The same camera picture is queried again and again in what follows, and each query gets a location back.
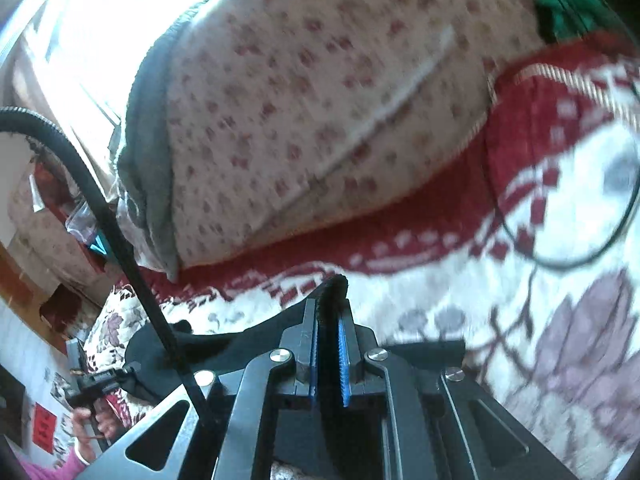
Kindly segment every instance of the metal screw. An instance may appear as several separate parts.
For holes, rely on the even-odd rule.
[[[200,387],[209,386],[216,380],[216,375],[211,370],[200,370],[196,372],[194,377],[196,378],[196,383]]]
[[[454,383],[459,383],[462,379],[465,378],[465,373],[455,366],[445,368],[444,376],[447,378],[447,381],[452,381]]]
[[[275,363],[283,363],[284,361],[288,361],[290,357],[291,352],[286,348],[276,348],[269,354],[269,358]]]
[[[389,357],[389,352],[387,352],[384,348],[374,348],[373,350],[369,350],[367,352],[367,357],[372,361],[384,361],[387,357]]]

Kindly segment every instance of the wooden furniture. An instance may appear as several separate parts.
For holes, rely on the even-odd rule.
[[[22,272],[0,244],[0,299],[44,341],[66,353],[64,340],[40,319],[40,306],[47,301],[44,293]]]

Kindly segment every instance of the bed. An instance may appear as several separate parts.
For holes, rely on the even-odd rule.
[[[466,371],[578,478],[615,478],[640,440],[640,221],[576,269],[551,270],[521,252],[584,256],[628,205],[640,166],[638,73],[617,52],[604,34],[512,62],[460,153],[377,212],[193,267],[177,284],[148,271],[166,318],[199,333],[238,332],[343,273],[355,321],[382,345],[464,338]],[[145,323],[121,283],[87,340],[90,366],[121,364]],[[127,425],[151,409],[125,392],[111,402]],[[304,478],[282,464],[272,471],[294,474]]]
[[[140,66],[121,218],[149,266],[229,260],[406,196],[468,142],[534,0],[209,0]]]

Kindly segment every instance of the floral cushion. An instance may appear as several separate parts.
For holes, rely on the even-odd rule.
[[[183,266],[380,208],[467,142],[533,0],[211,0],[172,60]]]

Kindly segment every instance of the red paper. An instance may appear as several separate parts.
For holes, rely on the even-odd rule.
[[[33,443],[53,454],[53,433],[56,431],[57,417],[36,403],[33,413]]]

